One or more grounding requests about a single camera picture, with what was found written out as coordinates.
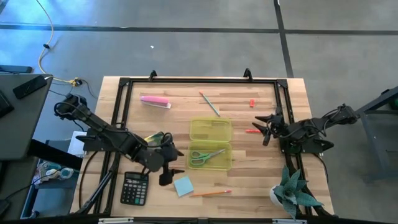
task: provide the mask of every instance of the blue sticky note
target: blue sticky note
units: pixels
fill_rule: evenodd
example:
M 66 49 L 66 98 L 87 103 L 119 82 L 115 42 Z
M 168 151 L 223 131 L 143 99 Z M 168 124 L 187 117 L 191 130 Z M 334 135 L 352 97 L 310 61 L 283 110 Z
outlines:
M 188 176 L 175 180 L 174 186 L 179 197 L 186 195 L 189 192 L 193 192 L 193 185 Z

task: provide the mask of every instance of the white cable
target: white cable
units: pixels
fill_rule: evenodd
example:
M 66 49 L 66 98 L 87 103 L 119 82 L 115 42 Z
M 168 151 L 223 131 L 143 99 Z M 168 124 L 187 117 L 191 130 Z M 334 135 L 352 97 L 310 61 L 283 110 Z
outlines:
M 44 13 L 47 15 L 47 18 L 49 19 L 49 21 L 50 21 L 50 24 L 51 24 L 51 37 L 50 37 L 50 39 L 49 39 L 49 41 L 47 41 L 47 45 L 48 44 L 50 44 L 50 42 L 51 42 L 51 40 L 52 40 L 52 38 L 53 38 L 53 36 L 54 36 L 54 25 L 52 24 L 52 21 L 51 21 L 51 18 L 50 18 L 50 16 L 49 16 L 49 14 L 47 13 L 47 11 L 44 9 L 44 7 L 41 5 L 41 3 L 39 2 L 39 0 L 36 0 L 37 1 L 37 3 L 39 4 L 39 6 L 43 9 L 43 11 L 44 11 Z M 40 68 L 40 70 L 42 71 L 42 73 L 44 73 L 44 74 L 47 74 L 47 72 L 45 72 L 45 70 L 42 68 L 42 59 L 43 59 L 43 54 L 44 54 L 44 51 L 45 51 L 45 47 L 43 47 L 43 50 L 42 50 L 42 53 L 40 54 L 40 56 L 39 56 L 39 61 L 37 62 L 38 64 L 39 64 L 39 68 Z
M 49 44 L 51 43 L 52 38 L 54 37 L 54 25 L 52 24 L 51 18 L 50 18 L 50 16 L 49 16 L 49 14 L 47 13 L 47 11 L 44 9 L 43 5 L 39 2 L 39 0 L 36 0 L 36 1 L 37 1 L 37 3 L 39 4 L 39 6 L 43 9 L 45 15 L 47 16 L 47 18 L 48 18 L 49 21 L 50 21 L 50 25 L 51 25 L 51 37 L 50 37 L 49 41 L 47 41 L 47 43 L 45 43 L 46 45 L 49 45 Z M 47 72 L 46 72 L 46 71 L 43 69 L 43 67 L 42 67 L 42 59 L 43 59 L 43 56 L 44 56 L 44 51 L 45 51 L 45 49 L 46 49 L 46 48 L 43 46 L 42 53 L 40 54 L 39 60 L 37 61 L 37 63 L 39 64 L 39 68 L 40 68 L 40 70 L 42 71 L 43 74 L 47 74 Z M 56 81 L 66 82 L 66 83 L 69 83 L 69 84 L 72 84 L 72 81 L 73 81 L 73 80 L 62 80 L 62 79 L 55 78 L 55 77 L 53 77 L 53 79 L 56 80 Z

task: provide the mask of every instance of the white pot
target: white pot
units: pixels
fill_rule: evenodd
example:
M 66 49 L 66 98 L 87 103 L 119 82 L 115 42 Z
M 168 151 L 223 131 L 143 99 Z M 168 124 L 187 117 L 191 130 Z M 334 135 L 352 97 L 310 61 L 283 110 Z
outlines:
M 274 188 L 276 188 L 276 186 L 279 185 L 275 185 L 273 186 L 270 191 L 269 191 L 269 197 L 271 198 L 271 202 L 276 205 L 276 206 L 281 206 L 283 207 L 282 203 L 279 202 L 278 198 L 276 197 L 275 193 L 274 193 Z

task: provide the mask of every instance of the pencil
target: pencil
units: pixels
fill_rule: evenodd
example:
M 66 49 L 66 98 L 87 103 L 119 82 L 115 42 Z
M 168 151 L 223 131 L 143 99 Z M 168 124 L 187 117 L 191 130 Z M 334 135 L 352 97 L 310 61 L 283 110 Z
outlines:
M 217 109 L 210 103 L 210 100 L 205 96 L 205 94 L 203 93 L 203 91 L 199 91 L 199 93 L 204 97 L 204 99 L 207 101 L 207 103 L 211 106 L 211 108 L 213 109 L 214 112 L 216 112 L 216 114 L 218 116 L 220 116 L 220 113 L 217 111 Z
M 193 194 L 191 197 L 197 197 L 197 196 L 206 196 L 206 195 L 214 195 L 214 194 L 223 194 L 223 193 L 230 193 L 232 190 L 222 190 L 219 192 L 210 192 L 210 193 L 201 193 L 201 194 Z

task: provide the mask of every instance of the calculator display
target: calculator display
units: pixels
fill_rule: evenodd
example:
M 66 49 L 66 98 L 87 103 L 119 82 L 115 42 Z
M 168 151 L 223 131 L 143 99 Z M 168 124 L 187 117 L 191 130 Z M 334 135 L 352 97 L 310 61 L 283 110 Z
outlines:
M 139 174 L 126 174 L 126 178 L 139 179 L 141 176 Z

